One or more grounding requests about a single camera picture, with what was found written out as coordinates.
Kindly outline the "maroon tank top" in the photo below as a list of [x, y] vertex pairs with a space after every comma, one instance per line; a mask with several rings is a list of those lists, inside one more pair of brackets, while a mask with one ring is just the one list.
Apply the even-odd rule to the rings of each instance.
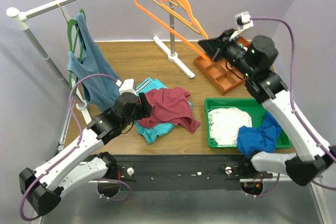
[[152, 129], [161, 123], [180, 124], [190, 133], [194, 133], [200, 122], [193, 116], [188, 101], [190, 95], [189, 91], [181, 87], [150, 90], [145, 96], [152, 107], [151, 116], [138, 120], [138, 125]]

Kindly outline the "orange hanger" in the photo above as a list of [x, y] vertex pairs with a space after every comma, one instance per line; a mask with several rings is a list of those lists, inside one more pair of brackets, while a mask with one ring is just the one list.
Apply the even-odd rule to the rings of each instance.
[[[180, 15], [182, 15], [184, 18], [188, 19], [188, 16], [186, 14], [186, 12], [184, 11], [184, 9], [182, 9], [181, 7], [176, 7], [172, 4], [169, 4], [168, 2], [166, 2], [166, 4], [171, 7], [173, 10], [175, 10], [177, 13], [179, 13]], [[141, 11], [143, 11], [144, 13], [146, 13], [149, 17], [151, 17], [154, 21], [156, 21], [157, 23], [159, 23], [160, 25], [162, 25], [165, 29], [167, 29], [172, 35], [176, 36], [178, 39], [180, 39], [183, 43], [185, 43], [188, 47], [190, 47], [194, 52], [196, 52], [199, 56], [202, 56], [203, 58], [208, 60], [207, 55], [202, 52], [200, 49], [198, 49], [194, 44], [192, 44], [191, 42], [189, 42], [186, 38], [184, 38], [181, 34], [179, 34], [172, 25], [169, 25], [167, 23], [165, 23], [163, 20], [159, 19], [157, 16], [155, 16], [152, 12], [150, 12], [147, 8], [145, 8], [144, 6], [140, 5], [139, 2], [138, 4], [135, 6], [140, 9]], [[173, 17], [172, 14], [169, 13], [170, 18], [172, 19], [177, 19], [175, 17]]]

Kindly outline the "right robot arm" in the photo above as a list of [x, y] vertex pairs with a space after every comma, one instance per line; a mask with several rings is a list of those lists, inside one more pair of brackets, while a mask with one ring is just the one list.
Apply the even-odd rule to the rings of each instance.
[[234, 33], [234, 29], [229, 29], [217, 38], [198, 41], [198, 45], [209, 59], [226, 60], [246, 77], [249, 94], [276, 119], [296, 149], [291, 154], [253, 152], [242, 163], [241, 171], [249, 178], [259, 172], [284, 174], [297, 185], [305, 186], [334, 163], [335, 146], [317, 134], [290, 101], [291, 93], [285, 82], [271, 70], [278, 56], [274, 41], [258, 35], [245, 50], [237, 39], [231, 39]]

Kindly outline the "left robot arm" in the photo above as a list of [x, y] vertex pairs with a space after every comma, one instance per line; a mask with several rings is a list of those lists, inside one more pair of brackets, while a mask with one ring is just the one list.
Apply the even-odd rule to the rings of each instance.
[[70, 145], [45, 164], [25, 168], [19, 174], [21, 205], [30, 203], [37, 216], [50, 213], [62, 197], [76, 187], [94, 179], [116, 178], [116, 159], [107, 152], [94, 155], [86, 164], [85, 158], [112, 139], [136, 120], [151, 115], [151, 105], [144, 93], [125, 92], [114, 106], [95, 116]]

